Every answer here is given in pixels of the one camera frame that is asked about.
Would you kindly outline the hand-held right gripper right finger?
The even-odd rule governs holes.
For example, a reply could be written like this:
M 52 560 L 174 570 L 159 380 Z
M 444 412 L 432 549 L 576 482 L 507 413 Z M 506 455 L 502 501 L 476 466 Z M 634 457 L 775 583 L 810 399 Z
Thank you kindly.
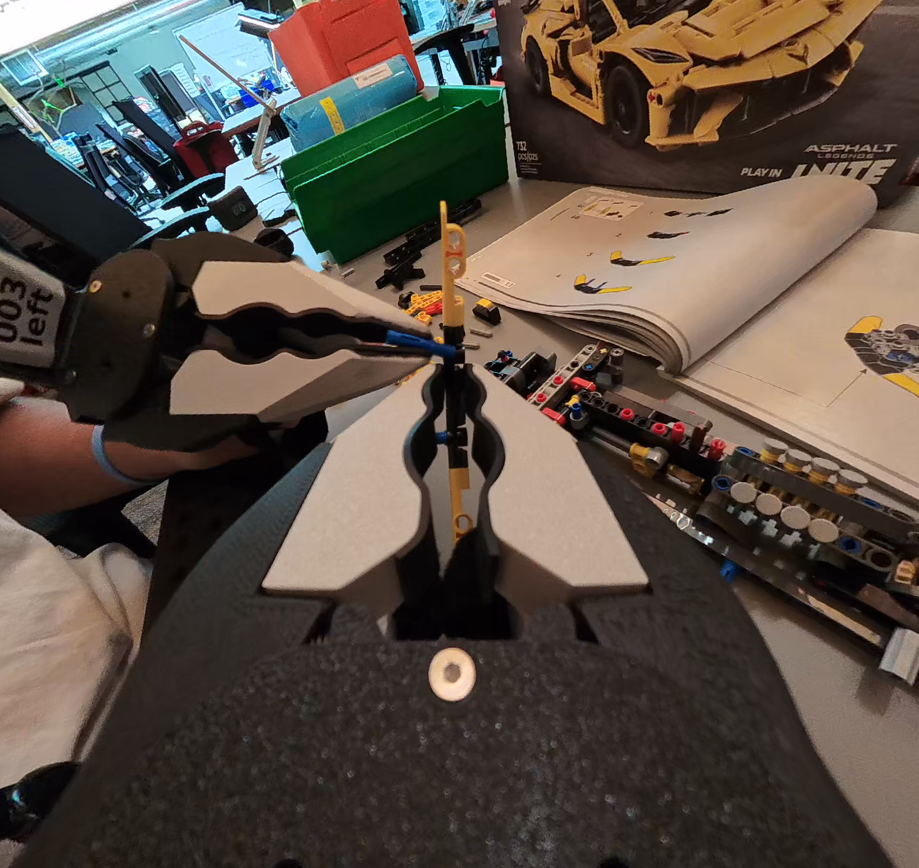
M 579 442 L 483 367 L 466 367 L 485 586 L 521 619 L 644 593 L 650 578 Z

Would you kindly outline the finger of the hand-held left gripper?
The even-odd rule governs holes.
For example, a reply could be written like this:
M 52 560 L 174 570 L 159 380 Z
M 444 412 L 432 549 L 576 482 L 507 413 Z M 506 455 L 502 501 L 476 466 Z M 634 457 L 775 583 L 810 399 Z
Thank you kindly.
M 248 364 L 200 350 L 173 376 L 169 412 L 290 422 L 396 383 L 429 361 L 429 354 L 400 354 L 392 347 L 375 356 L 354 349 L 314 358 L 282 351 Z
M 207 261 L 191 296 L 204 344 L 384 344 L 388 334 L 435 342 L 396 306 L 296 261 Z

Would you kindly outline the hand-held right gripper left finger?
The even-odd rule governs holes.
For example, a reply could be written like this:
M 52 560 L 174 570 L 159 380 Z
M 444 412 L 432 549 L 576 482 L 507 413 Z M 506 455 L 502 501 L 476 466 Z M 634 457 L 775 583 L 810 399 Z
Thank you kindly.
M 428 365 L 344 429 L 330 446 L 262 590 L 281 597 L 352 603 L 392 615 L 407 596 L 398 563 L 426 532 L 423 474 L 406 445 L 428 415 Z

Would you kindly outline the small yellow lego piece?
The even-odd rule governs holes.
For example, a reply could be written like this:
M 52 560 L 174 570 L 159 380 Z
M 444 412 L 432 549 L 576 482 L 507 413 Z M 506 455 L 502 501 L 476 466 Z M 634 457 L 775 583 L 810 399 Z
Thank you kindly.
M 448 470 L 451 532 L 454 545 L 474 527 L 474 519 L 466 512 L 464 495 L 470 486 L 469 469 L 451 466 Z

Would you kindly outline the lego car chassis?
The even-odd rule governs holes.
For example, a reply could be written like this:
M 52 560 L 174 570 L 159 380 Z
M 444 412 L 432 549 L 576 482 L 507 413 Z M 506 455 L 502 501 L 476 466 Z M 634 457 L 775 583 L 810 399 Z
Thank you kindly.
M 633 483 L 716 557 L 821 616 L 917 686 L 917 508 L 832 459 L 773 437 L 750 448 L 711 420 L 624 386 L 603 343 L 564 360 L 497 352 L 484 369 L 575 439 L 630 468 Z

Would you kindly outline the person's left forearm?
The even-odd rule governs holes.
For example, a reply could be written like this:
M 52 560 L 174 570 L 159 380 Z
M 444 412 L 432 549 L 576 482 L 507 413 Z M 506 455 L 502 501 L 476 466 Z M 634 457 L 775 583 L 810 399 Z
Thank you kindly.
M 1 412 L 1 508 L 25 520 L 69 511 L 139 488 L 109 479 L 90 449 L 93 426 L 72 423 L 59 405 L 11 400 Z

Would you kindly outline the pile of yellow lego pieces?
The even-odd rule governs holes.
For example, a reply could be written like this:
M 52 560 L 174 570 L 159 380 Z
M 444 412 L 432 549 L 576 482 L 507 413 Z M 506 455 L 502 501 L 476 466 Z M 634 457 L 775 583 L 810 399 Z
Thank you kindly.
M 403 292 L 397 302 L 399 310 L 409 317 L 430 326 L 434 317 L 443 313 L 443 292 L 441 289 L 422 292 Z

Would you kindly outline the lego set box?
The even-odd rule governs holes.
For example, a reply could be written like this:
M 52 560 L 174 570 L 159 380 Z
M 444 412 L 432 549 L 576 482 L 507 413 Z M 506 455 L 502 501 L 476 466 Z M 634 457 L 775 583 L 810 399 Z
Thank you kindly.
M 495 0 L 520 178 L 917 185 L 917 0 Z

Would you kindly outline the person's left hand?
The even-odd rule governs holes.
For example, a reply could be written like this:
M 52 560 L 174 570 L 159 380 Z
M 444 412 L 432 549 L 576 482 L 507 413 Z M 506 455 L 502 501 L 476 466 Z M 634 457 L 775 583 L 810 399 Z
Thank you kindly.
M 258 453 L 258 449 L 236 437 L 196 452 L 157 451 L 119 442 L 104 442 L 103 447 L 110 465 L 118 473 L 143 482 L 158 482 L 179 472 L 219 467 Z

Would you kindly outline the black pouch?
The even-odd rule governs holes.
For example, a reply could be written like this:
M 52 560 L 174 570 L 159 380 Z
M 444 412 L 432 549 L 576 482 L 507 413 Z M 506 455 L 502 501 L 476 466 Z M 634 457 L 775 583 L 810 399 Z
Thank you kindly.
M 258 206 L 242 185 L 224 189 L 208 199 L 206 207 L 224 231 L 236 232 L 259 218 Z

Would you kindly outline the blue wristband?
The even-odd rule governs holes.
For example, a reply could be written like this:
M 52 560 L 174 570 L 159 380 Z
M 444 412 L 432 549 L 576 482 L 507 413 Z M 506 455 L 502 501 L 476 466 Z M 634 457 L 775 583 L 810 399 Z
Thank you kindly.
M 90 449 L 99 470 L 129 488 L 153 485 L 171 475 L 166 454 L 106 438 L 102 425 L 93 427 Z

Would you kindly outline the green plastic bin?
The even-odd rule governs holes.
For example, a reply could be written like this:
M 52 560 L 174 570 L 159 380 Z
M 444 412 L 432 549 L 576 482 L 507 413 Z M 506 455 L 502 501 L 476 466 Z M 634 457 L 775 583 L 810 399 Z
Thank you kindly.
M 281 177 L 317 254 L 345 265 L 508 181 L 504 89 L 443 86 L 293 154 Z

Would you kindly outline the red office chair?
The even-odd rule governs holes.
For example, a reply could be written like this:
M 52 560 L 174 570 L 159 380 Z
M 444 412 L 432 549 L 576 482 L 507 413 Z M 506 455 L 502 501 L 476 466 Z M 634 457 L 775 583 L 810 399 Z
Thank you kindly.
M 207 124 L 193 121 L 180 128 L 180 138 L 174 142 L 173 150 L 193 180 L 223 174 L 230 165 L 238 162 L 235 148 L 224 136 L 223 129 L 224 124 L 220 121 Z

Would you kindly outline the white desk lamp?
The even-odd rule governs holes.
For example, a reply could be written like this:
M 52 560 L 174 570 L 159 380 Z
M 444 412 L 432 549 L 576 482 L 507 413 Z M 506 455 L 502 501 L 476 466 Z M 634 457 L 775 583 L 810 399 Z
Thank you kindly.
M 278 160 L 278 155 L 272 152 L 266 152 L 266 141 L 269 134 L 269 128 L 274 117 L 278 114 L 277 102 L 271 97 L 269 100 L 263 99 L 258 95 L 254 90 L 252 90 L 245 82 L 241 79 L 235 77 L 232 73 L 226 70 L 222 65 L 216 62 L 209 55 L 204 53 L 200 48 L 198 48 L 194 43 L 189 41 L 183 35 L 178 36 L 179 40 L 183 42 L 188 48 L 193 50 L 201 58 L 206 60 L 210 65 L 213 66 L 213 69 L 218 70 L 224 77 L 232 81 L 242 92 L 247 93 L 252 97 L 253 101 L 256 102 L 262 108 L 262 113 L 259 116 L 258 120 L 258 129 L 255 139 L 255 144 L 252 150 L 252 162 L 256 169 L 257 173 L 264 173 L 269 167 L 276 163 Z

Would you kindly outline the blue roll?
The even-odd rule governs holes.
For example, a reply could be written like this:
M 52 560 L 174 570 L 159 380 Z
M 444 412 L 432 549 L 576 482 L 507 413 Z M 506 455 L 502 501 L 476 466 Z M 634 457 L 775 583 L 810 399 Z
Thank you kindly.
M 409 60 L 397 54 L 287 105 L 281 120 L 300 153 L 415 98 Z

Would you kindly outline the red plastic case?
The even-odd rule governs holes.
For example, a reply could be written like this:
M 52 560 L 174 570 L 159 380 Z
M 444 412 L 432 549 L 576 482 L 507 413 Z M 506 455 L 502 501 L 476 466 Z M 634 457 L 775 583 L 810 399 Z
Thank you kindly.
M 418 90 L 423 79 L 399 0 L 316 0 L 272 30 L 269 39 L 301 97 L 398 55 Z

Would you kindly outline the instruction booklet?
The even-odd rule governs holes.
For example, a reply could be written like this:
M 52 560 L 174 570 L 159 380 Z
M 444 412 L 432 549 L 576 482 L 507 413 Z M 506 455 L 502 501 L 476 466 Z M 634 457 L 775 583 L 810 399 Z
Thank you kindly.
M 877 207 L 821 173 L 697 200 L 584 187 L 459 283 L 917 500 L 918 237 L 868 229 Z

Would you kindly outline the person's white printed shirt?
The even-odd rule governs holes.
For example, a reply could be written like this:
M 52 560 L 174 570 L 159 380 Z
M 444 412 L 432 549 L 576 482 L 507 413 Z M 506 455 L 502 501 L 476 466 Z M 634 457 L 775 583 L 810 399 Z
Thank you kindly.
M 1 514 L 1 782 L 83 759 L 131 667 L 150 566 L 112 543 L 68 557 Z

